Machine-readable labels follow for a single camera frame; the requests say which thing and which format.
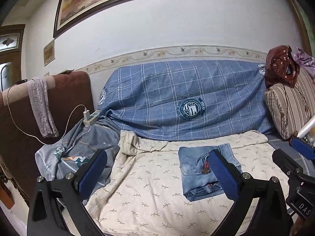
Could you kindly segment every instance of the wooden door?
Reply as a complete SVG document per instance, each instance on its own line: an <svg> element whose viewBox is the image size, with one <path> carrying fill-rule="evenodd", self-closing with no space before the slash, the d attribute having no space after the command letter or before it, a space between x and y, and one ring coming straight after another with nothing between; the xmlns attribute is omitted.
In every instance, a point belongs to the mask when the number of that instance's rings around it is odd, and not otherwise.
<svg viewBox="0 0 315 236"><path fill-rule="evenodd" d="M21 80L20 60L20 52L7 53L4 55L0 53L1 92Z"/></svg>

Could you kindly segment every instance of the striped pillow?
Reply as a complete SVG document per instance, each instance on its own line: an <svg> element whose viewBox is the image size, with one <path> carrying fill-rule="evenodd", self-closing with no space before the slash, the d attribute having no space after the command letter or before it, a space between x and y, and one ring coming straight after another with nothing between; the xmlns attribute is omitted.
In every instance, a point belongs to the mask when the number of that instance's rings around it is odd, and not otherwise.
<svg viewBox="0 0 315 236"><path fill-rule="evenodd" d="M265 102L283 139L291 137L315 113L315 83L300 68L294 88L277 83L265 91Z"/></svg>

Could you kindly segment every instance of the brown armchair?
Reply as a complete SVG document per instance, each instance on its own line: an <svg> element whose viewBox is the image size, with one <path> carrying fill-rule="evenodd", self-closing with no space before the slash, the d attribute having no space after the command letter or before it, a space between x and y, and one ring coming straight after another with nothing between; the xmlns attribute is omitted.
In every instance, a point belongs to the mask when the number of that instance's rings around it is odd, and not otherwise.
<svg viewBox="0 0 315 236"><path fill-rule="evenodd" d="M15 123L28 134L37 136L42 142L53 144L63 135L72 110L84 104L92 113L93 100L90 79L85 72L45 77L48 88L49 109L59 131L57 138L43 138L39 132L26 83L14 86L9 91L9 105ZM69 131L82 117L83 107L77 108L69 121ZM35 162L35 153L42 144L35 138L19 131L11 119L7 106L7 90L0 93L0 156L1 164L11 175L11 181L29 204L40 176Z"/></svg>

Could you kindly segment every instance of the blue denim jeans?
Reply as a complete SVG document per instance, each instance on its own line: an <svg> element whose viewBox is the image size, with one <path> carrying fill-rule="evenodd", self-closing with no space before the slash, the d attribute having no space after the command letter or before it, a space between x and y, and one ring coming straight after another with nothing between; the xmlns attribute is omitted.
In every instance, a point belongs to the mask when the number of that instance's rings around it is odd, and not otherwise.
<svg viewBox="0 0 315 236"><path fill-rule="evenodd" d="M178 157L182 172L183 194L189 201L224 193L211 168L207 174L203 173L209 152L215 149L219 150L224 158L234 164L242 173L241 164L235 159L230 144L179 148Z"/></svg>

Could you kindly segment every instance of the metal screw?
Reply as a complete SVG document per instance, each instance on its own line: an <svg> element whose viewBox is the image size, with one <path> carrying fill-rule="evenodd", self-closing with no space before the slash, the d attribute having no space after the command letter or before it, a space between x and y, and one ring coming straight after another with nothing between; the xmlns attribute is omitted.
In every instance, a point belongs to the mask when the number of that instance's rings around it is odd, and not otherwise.
<svg viewBox="0 0 315 236"><path fill-rule="evenodd" d="M279 182L279 179L276 177L276 176L273 176L271 178L271 180L274 182L274 183L278 183Z"/></svg>
<svg viewBox="0 0 315 236"><path fill-rule="evenodd" d="M36 179L36 181L37 181L38 183L42 182L43 180L44 180L44 177L42 177L42 176L39 176L39 177Z"/></svg>
<svg viewBox="0 0 315 236"><path fill-rule="evenodd" d="M74 174L73 173L68 173L66 174L66 179L71 179L74 177Z"/></svg>
<svg viewBox="0 0 315 236"><path fill-rule="evenodd" d="M245 178L245 179L250 179L250 174L247 173L247 172L243 173L242 176L243 176L243 178Z"/></svg>

